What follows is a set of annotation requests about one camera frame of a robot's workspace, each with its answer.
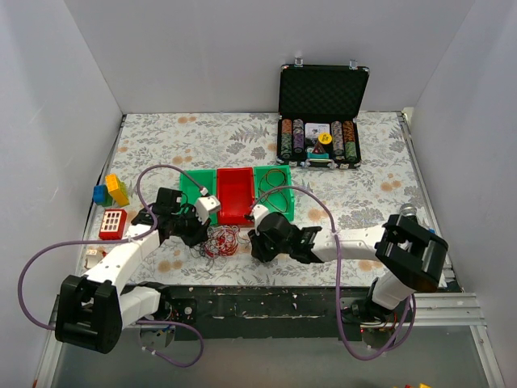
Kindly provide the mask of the black microphone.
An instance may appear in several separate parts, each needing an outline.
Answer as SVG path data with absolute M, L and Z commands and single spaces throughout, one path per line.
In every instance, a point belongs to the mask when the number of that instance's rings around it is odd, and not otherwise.
M 409 218 L 417 218 L 417 216 L 418 216 L 417 208 L 413 204 L 411 204 L 411 203 L 404 203 L 400 207 L 399 213 L 402 216 L 409 217 Z

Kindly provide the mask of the left green bin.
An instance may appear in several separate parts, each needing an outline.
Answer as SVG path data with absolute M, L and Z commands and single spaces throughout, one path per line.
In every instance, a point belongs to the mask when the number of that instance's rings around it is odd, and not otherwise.
M 216 196 L 216 171 L 190 170 L 186 173 L 187 176 L 181 175 L 179 181 L 182 192 L 180 212 L 193 215 L 199 221 L 195 212 L 195 202 L 201 196 Z M 211 224 L 215 220 L 216 214 L 212 214 L 204 224 Z

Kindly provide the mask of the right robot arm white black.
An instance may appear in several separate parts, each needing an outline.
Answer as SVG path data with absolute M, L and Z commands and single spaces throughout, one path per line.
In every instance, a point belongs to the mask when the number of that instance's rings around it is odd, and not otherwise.
M 439 287 L 448 243 L 413 217 L 392 214 L 382 225 L 334 232 L 320 226 L 300 228 L 281 213 L 266 212 L 248 232 L 251 255 L 262 263 L 286 254 L 303 264 L 344 260 L 382 263 L 387 272 L 373 282 L 364 303 L 367 315 L 386 320 L 411 294 Z

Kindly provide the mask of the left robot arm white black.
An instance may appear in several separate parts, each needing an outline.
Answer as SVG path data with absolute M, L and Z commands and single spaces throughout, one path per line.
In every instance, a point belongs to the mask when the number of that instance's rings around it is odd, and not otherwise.
M 173 312 L 164 285 L 130 285 L 133 273 L 167 239 L 179 237 L 188 247 L 208 239 L 211 215 L 220 201 L 206 189 L 194 204 L 182 202 L 180 191 L 160 188 L 157 199 L 132 220 L 114 248 L 83 276 L 68 276 L 61 284 L 55 337 L 106 354 L 126 327 L 143 318 L 164 323 Z

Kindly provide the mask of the black poker chip case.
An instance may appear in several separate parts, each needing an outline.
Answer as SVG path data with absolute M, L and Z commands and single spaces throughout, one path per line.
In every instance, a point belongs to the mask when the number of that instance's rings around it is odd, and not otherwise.
M 305 65 L 280 70 L 276 163 L 355 169 L 361 163 L 357 118 L 370 76 L 367 66 Z

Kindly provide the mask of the red bin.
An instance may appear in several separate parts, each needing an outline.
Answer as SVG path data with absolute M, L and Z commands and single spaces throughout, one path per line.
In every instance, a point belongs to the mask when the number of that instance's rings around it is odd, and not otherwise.
M 216 196 L 221 203 L 221 210 L 217 214 L 220 225 L 248 226 L 250 206 L 255 197 L 253 168 L 218 169 Z

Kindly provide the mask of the small red white toy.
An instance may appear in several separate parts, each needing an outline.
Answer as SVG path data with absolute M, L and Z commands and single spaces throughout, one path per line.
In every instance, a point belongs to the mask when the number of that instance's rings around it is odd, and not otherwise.
M 92 269 L 99 264 L 107 255 L 107 252 L 100 249 L 87 249 L 85 254 L 85 269 Z

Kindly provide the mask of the stacked toy bricks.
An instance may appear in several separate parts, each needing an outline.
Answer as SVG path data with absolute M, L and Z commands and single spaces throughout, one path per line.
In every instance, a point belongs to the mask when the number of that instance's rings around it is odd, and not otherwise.
M 113 205 L 124 207 L 130 203 L 126 185 L 116 174 L 107 175 L 105 184 L 94 186 L 92 200 L 104 208 Z

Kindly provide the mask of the red white toy block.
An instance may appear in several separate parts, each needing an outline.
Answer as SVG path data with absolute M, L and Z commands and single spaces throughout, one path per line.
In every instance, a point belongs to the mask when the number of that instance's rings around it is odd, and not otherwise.
M 124 236 L 126 220 L 125 210 L 106 209 L 99 229 L 99 238 L 103 241 L 121 240 Z

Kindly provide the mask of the aluminium frame rail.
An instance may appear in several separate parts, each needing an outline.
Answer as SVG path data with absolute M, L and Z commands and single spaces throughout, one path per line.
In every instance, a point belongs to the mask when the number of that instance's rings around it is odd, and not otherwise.
M 477 299 L 472 293 L 420 293 L 410 299 L 409 312 L 404 302 L 388 313 L 376 312 L 364 307 L 368 293 L 364 289 L 335 291 L 335 308 L 343 314 L 343 321 L 350 324 L 382 325 L 396 317 L 399 321 L 411 319 L 419 324 L 473 326 L 482 324 L 484 318 Z

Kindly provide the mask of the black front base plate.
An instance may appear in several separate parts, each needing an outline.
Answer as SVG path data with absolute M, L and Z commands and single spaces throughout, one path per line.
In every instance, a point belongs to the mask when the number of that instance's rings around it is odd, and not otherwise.
M 159 285 L 165 319 L 206 340 L 338 338 L 333 287 Z

